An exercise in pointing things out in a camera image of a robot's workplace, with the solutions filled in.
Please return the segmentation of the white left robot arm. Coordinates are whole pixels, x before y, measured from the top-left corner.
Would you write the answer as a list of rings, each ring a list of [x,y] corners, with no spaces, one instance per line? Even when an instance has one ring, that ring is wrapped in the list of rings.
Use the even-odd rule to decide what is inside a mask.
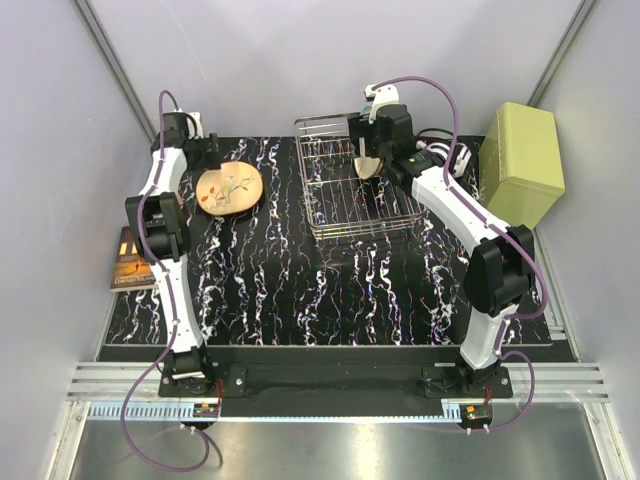
[[[204,346],[188,281],[191,235],[179,186],[187,168],[217,148],[205,137],[197,112],[176,109],[161,115],[151,146],[151,170],[139,194],[125,200],[138,253],[149,263],[167,325],[163,384],[196,396],[215,386],[216,372]]]

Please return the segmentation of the green rectangular box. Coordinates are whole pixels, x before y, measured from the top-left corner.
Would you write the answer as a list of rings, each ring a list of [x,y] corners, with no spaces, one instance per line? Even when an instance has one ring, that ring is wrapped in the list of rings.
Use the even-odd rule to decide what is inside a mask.
[[[554,114],[501,105],[479,150],[479,188],[490,213],[534,229],[565,193]]]

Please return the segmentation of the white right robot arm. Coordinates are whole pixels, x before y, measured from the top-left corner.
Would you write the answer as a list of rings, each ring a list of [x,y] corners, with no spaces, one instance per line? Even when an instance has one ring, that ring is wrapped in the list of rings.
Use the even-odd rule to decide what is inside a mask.
[[[414,135],[405,105],[351,113],[347,126],[358,171],[385,175],[426,206],[469,255],[463,291],[471,316],[448,385],[476,396],[496,374],[510,317],[535,285],[533,234],[501,221],[459,187],[444,155]]]

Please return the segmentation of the dark cover paperback book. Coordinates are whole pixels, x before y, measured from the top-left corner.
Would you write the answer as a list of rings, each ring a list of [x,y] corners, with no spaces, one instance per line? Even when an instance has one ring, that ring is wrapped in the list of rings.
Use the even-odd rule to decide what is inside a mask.
[[[129,226],[121,229],[110,283],[112,292],[153,289],[155,277],[150,265],[138,254]]]

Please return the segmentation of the yellow floral plate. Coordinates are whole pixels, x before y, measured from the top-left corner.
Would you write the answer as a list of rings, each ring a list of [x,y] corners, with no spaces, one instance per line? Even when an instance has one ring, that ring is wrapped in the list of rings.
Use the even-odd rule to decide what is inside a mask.
[[[263,193],[260,172],[243,161],[224,162],[217,169],[205,170],[195,188],[199,207],[212,216],[247,211],[258,204]]]

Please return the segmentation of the cream plate with sprig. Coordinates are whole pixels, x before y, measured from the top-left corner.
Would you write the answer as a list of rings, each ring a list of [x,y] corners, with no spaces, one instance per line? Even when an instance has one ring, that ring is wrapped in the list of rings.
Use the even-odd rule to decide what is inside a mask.
[[[375,125],[370,122],[371,106],[348,119],[349,137],[353,146],[354,168],[361,180],[371,179],[382,169],[382,161],[374,148]]]

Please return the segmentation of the white black headphones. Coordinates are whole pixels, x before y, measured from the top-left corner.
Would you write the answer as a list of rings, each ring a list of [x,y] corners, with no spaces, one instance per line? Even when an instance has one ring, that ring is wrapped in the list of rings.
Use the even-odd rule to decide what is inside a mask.
[[[425,128],[417,133],[420,148],[426,148],[446,160],[452,154],[449,171],[455,179],[461,178],[472,159],[469,146],[457,140],[452,142],[453,133],[442,128]]]

